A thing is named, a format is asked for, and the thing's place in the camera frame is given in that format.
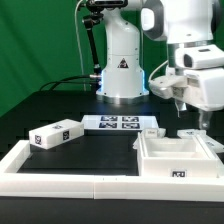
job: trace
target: white platform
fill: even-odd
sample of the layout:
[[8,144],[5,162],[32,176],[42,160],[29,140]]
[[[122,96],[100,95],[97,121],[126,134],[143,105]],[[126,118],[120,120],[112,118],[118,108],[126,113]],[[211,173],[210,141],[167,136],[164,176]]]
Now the white platform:
[[30,155],[29,141],[0,162],[0,196],[224,202],[224,166],[217,177],[94,176],[16,173]]

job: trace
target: black and white pattern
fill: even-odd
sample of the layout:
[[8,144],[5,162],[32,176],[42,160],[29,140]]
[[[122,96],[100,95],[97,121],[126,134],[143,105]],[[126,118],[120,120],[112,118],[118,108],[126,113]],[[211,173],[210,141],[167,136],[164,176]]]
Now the black and white pattern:
[[117,121],[117,116],[102,116],[101,121]]
[[56,126],[54,126],[54,127],[52,127],[52,128],[54,128],[54,129],[61,129],[61,128],[63,128],[63,127],[60,126],[60,125],[56,125]]
[[64,131],[63,132],[63,141],[68,140],[69,139],[69,131]]
[[138,117],[125,116],[125,117],[122,117],[122,121],[125,121],[125,122],[139,122],[139,118]]
[[101,122],[99,128],[110,128],[114,129],[117,128],[117,123],[110,123],[110,122]]
[[139,123],[122,123],[123,129],[140,129]]
[[41,136],[35,135],[35,143],[38,144],[38,145],[41,145],[42,144]]

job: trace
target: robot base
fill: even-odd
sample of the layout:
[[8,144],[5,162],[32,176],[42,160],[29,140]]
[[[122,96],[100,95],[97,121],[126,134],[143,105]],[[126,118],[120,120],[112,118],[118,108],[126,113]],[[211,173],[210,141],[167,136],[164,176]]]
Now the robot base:
[[104,101],[107,103],[113,103],[113,104],[136,104],[141,102],[147,102],[149,91],[145,90],[144,94],[133,97],[133,98],[121,98],[121,97],[109,97],[107,95],[102,95],[100,91],[97,91],[96,93],[97,100]]

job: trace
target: green backdrop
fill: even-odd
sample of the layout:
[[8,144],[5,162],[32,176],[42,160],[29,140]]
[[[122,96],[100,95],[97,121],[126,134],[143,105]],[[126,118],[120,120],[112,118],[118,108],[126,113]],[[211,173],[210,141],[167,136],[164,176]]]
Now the green backdrop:
[[[80,75],[80,60],[75,33],[75,0],[1,0],[0,1],[0,116],[37,91],[43,84]],[[88,11],[78,13],[85,73],[92,72],[92,58],[86,31],[81,23]],[[123,16],[139,27],[139,12]],[[215,34],[224,48],[224,22]],[[106,64],[104,25],[94,28],[100,63]],[[166,60],[165,43],[144,37],[144,60],[148,74]],[[83,89],[63,85],[63,89]]]

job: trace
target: white block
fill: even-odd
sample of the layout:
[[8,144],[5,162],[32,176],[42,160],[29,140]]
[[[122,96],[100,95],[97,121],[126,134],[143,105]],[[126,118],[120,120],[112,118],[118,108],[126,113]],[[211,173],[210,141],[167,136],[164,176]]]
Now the white block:
[[0,196],[93,198],[94,176],[1,174]]
[[186,138],[192,138],[192,136],[206,136],[206,131],[205,130],[197,130],[197,129],[185,129],[185,130],[178,130],[177,131],[177,136],[180,138],[186,139]]
[[140,176],[207,177],[218,175],[216,154],[200,136],[191,139],[146,139],[138,135]]
[[[164,138],[166,134],[166,129],[164,128],[146,128],[141,132],[141,135],[144,135],[145,138]],[[133,143],[133,149],[139,148],[138,138]]]
[[177,135],[183,139],[190,139],[192,136],[200,135],[203,141],[207,144],[207,146],[213,150],[215,153],[223,153],[224,145],[220,144],[213,138],[206,135],[205,130],[197,130],[197,129],[186,129],[186,130],[178,130]]
[[30,155],[29,141],[19,141],[0,162],[1,173],[16,173]]
[[154,116],[85,115],[82,123],[89,130],[140,131],[145,128],[158,128]]
[[44,149],[50,149],[82,135],[84,135],[84,125],[69,119],[49,124],[29,132],[30,144]]

